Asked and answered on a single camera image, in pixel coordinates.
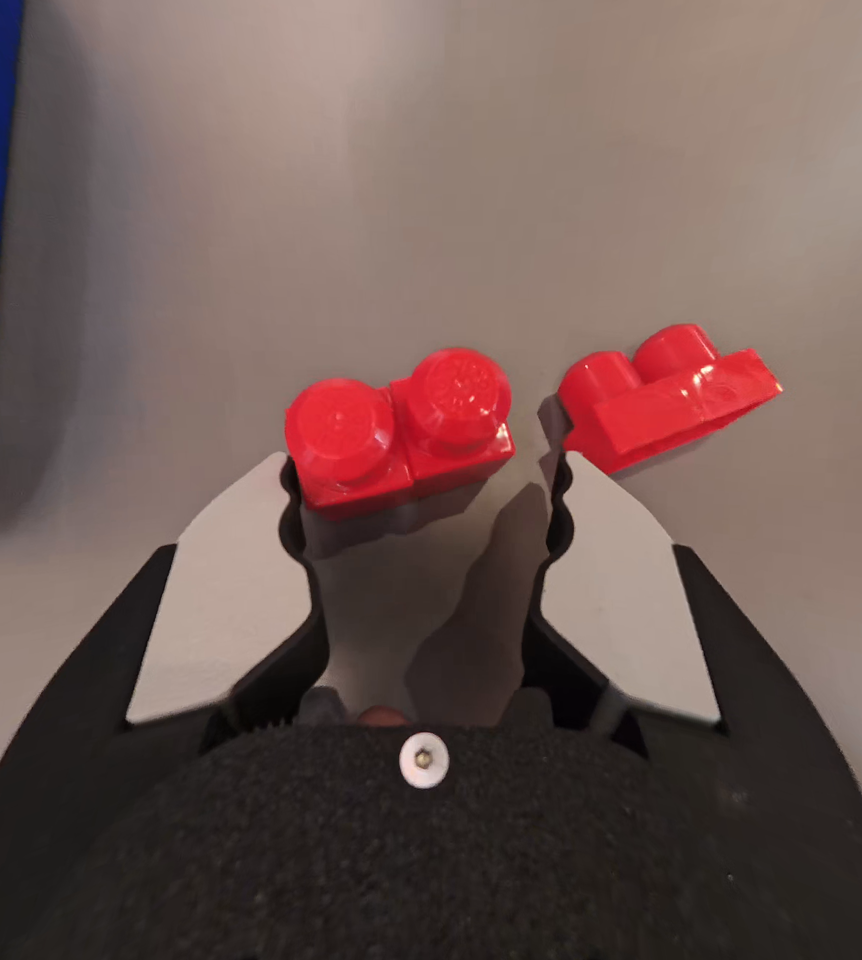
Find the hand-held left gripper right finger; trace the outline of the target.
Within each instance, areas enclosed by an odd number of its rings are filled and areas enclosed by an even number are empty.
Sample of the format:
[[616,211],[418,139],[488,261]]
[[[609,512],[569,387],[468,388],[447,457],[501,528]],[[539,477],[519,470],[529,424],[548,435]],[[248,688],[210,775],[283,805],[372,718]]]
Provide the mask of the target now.
[[652,513],[574,452],[554,464],[547,557],[529,605],[529,686],[556,726],[616,732],[642,712],[713,729],[722,712]]

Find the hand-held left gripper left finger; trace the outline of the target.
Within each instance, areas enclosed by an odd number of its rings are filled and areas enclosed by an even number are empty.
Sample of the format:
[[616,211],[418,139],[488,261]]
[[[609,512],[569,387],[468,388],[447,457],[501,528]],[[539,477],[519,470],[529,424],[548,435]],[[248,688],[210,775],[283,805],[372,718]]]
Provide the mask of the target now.
[[180,535],[125,714],[144,725],[218,709],[290,721],[327,666],[317,575],[291,458],[273,453]]

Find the red mega block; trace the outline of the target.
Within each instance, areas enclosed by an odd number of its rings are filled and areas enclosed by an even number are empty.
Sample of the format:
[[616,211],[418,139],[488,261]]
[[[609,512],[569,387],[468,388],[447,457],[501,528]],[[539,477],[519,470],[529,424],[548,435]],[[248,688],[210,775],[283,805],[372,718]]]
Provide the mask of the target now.
[[607,475],[681,449],[782,393],[755,349],[721,353],[693,322],[667,326],[632,354],[602,350],[557,387],[561,445]]
[[515,453],[509,379],[472,348],[429,354],[389,384],[389,398],[415,498],[483,483]]
[[401,507],[413,498],[390,393],[349,378],[317,381],[285,416],[285,441],[304,505],[330,522]]

